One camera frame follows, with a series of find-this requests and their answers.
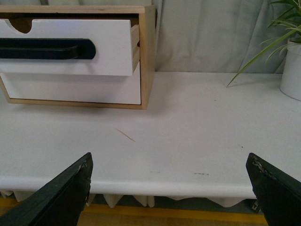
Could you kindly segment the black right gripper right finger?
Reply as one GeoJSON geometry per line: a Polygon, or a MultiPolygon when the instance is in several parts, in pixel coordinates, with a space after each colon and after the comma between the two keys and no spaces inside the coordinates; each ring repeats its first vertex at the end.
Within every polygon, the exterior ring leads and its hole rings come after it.
{"type": "Polygon", "coordinates": [[[301,224],[301,183],[250,153],[246,161],[253,193],[269,226],[301,224]]]}

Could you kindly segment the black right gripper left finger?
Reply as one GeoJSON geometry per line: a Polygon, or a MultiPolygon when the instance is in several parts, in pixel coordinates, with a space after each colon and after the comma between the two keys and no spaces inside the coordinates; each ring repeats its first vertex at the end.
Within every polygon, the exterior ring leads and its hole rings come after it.
{"type": "Polygon", "coordinates": [[[2,226],[75,226],[89,198],[93,159],[86,153],[0,217],[2,226]]]}

